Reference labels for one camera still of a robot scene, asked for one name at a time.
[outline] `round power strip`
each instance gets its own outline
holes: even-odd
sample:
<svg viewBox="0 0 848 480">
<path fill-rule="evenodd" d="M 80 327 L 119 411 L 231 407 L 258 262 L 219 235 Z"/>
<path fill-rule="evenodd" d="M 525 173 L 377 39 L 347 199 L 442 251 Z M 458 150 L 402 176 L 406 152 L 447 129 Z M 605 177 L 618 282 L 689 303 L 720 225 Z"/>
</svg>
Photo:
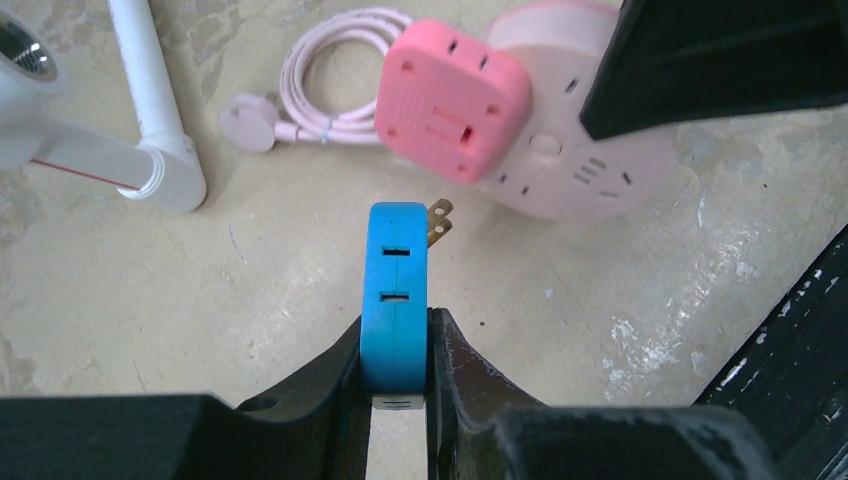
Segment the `round power strip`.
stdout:
<svg viewBox="0 0 848 480">
<path fill-rule="evenodd" d="M 580 110 L 618 20 L 586 2 L 541 3 L 509 12 L 484 35 L 527 69 L 530 118 L 501 164 L 479 185 L 529 215 L 591 221 L 620 214 L 653 195 L 674 164 L 674 127 L 596 142 Z"/>
</svg>

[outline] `black object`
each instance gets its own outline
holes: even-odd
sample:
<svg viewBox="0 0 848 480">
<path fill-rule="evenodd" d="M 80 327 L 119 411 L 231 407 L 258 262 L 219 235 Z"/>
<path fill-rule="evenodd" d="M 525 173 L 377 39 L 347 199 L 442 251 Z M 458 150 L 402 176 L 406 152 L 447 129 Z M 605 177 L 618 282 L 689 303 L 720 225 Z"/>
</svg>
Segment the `black object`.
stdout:
<svg viewBox="0 0 848 480">
<path fill-rule="evenodd" d="M 429 315 L 431 479 L 774 477 L 740 415 L 543 406 Z M 231 410 L 210 396 L 0 400 L 2 478 L 365 478 L 371 406 L 359 322 Z"/>
<path fill-rule="evenodd" d="M 848 0 L 627 0 L 580 115 L 595 140 L 848 102 Z"/>
<path fill-rule="evenodd" d="M 697 403 L 748 418 L 784 478 L 848 478 L 848 229 Z"/>
</svg>

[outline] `pink outlet cube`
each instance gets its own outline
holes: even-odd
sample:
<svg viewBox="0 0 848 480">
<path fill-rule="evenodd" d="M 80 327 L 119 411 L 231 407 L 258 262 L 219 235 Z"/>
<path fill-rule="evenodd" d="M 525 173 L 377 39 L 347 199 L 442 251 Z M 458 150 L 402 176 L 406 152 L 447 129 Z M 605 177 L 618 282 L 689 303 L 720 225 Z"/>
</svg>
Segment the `pink outlet cube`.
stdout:
<svg viewBox="0 0 848 480">
<path fill-rule="evenodd" d="M 529 106 L 530 79 L 519 62 L 421 20 L 386 55 L 374 124 L 399 155 L 468 184 L 497 166 Z"/>
</svg>

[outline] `blue power strip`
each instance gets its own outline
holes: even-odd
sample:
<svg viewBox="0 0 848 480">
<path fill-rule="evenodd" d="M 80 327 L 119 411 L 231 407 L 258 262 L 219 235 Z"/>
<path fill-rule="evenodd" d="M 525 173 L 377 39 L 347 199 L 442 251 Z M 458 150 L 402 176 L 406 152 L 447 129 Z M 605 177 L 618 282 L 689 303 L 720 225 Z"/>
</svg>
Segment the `blue power strip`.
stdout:
<svg viewBox="0 0 848 480">
<path fill-rule="evenodd" d="M 375 408 L 424 405 L 427 378 L 427 208 L 371 207 L 360 359 Z"/>
</svg>

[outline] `stained floor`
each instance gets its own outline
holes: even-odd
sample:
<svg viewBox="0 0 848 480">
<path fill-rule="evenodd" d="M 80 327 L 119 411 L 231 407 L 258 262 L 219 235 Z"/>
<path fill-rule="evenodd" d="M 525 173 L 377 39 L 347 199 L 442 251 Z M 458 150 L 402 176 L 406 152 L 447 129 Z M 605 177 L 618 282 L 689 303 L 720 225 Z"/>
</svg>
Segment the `stained floor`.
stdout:
<svg viewBox="0 0 848 480">
<path fill-rule="evenodd" d="M 391 3 L 477 33 L 519 2 Z M 687 404 L 848 221 L 845 110 L 682 126 L 662 191 L 595 225 L 513 213 L 378 148 L 241 154 L 218 133 L 226 98 L 273 89 L 300 34 L 365 1 L 151 4 L 209 197 L 177 216 L 52 171 L 0 172 L 0 395 L 238 403 L 357 316 L 371 204 L 446 197 L 454 230 L 431 251 L 431 304 L 510 378 L 551 404 Z M 53 112 L 137 141 L 105 0 L 11 6 L 73 82 Z M 379 65 L 342 45 L 309 93 L 364 103 Z M 378 415 L 372 438 L 370 478 L 425 478 L 420 412 Z"/>
</svg>

